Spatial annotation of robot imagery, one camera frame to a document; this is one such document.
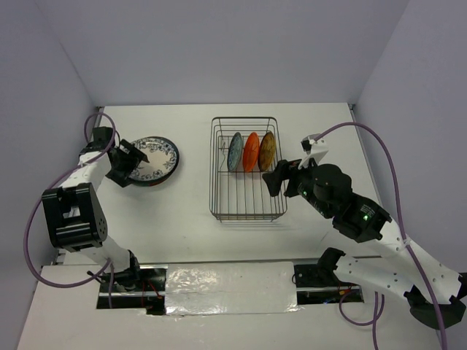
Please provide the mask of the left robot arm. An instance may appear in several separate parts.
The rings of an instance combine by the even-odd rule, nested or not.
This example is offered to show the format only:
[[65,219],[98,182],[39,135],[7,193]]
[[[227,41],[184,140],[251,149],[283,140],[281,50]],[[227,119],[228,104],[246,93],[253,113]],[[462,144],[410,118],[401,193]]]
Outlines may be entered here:
[[134,253],[110,237],[96,191],[105,178],[127,187],[133,170],[148,159],[125,139],[115,142],[115,136],[109,127],[94,128],[80,153],[79,168],[60,185],[45,190],[42,205],[55,248],[81,254],[102,267],[110,263],[101,280],[132,291],[141,286],[143,273]]

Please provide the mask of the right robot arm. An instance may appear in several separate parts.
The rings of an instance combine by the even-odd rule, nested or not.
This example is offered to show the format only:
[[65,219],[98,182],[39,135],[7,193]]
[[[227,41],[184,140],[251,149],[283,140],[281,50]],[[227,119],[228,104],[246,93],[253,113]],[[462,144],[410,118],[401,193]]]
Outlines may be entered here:
[[301,196],[343,236],[372,250],[386,269],[358,262],[347,253],[328,248],[318,260],[317,277],[325,285],[338,281],[390,293],[409,305],[410,314],[432,329],[460,323],[466,305],[466,275],[458,273],[404,237],[399,224],[379,204],[352,191],[351,178],[338,166],[306,168],[299,161],[281,160],[262,178],[273,197],[287,182],[285,196]]

